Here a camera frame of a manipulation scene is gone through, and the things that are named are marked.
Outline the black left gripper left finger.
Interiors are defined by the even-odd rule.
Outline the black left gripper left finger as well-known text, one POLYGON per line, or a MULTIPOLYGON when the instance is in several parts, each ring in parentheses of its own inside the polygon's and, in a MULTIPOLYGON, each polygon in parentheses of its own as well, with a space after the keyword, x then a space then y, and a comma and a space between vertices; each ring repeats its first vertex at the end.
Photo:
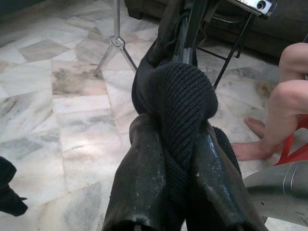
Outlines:
POLYGON ((131 147, 115 173, 103 230, 181 230, 187 149, 169 129, 168 121, 151 114, 141 114, 131 123, 131 147))

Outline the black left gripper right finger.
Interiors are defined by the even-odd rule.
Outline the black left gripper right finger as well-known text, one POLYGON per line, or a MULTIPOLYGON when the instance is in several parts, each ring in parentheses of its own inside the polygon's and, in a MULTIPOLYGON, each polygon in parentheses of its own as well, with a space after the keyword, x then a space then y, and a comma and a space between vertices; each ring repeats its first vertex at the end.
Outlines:
POLYGON ((267 229, 211 125, 201 125, 192 154, 186 224, 190 231, 267 229))

